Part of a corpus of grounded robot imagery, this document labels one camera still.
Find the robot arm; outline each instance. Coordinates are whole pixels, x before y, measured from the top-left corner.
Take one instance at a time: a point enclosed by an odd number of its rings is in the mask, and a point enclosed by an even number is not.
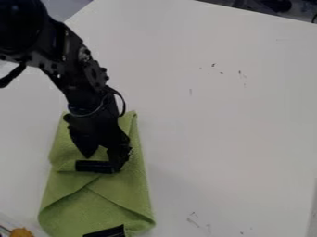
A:
[[[107,86],[107,70],[100,68],[82,39],[65,24],[48,16],[40,0],[0,0],[0,59],[18,63],[0,79],[8,86],[27,66],[45,73],[66,96],[70,137],[89,158],[102,145],[108,162],[79,161],[78,171],[113,173],[129,159],[129,138],[118,126],[125,103]],[[118,110],[115,95],[123,101]]]

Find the yellow object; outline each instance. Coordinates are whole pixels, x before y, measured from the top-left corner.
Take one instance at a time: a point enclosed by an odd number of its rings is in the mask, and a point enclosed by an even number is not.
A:
[[[25,228],[22,229],[14,229],[11,234],[10,237],[34,237],[34,235],[26,230]]]

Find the green cloth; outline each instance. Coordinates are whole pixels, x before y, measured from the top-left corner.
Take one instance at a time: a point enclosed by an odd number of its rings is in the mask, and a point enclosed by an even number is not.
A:
[[[81,237],[124,224],[126,236],[154,227],[135,112],[119,119],[129,135],[133,154],[116,174],[75,172],[76,160],[87,160],[70,139],[61,119],[49,159],[53,165],[39,222],[53,237]],[[89,160],[107,160],[99,146]]]

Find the white table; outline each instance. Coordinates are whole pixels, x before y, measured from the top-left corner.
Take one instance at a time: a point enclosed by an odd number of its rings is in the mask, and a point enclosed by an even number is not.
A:
[[[315,25],[189,0],[99,0],[68,23],[139,114],[145,237],[316,235]],[[35,224],[66,103],[29,73],[0,91],[0,210]]]

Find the green microfiber towel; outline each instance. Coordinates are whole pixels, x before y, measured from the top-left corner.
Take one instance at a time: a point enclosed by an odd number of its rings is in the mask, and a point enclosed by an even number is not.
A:
[[[81,237],[124,225],[125,235],[130,237],[154,227],[136,118],[135,112],[119,118],[120,127],[131,139],[133,154],[120,173],[111,175],[75,172],[76,160],[87,159],[71,141],[68,124],[60,121],[49,156],[53,168],[38,218],[49,235]],[[107,157],[107,149],[100,146],[89,160]]]

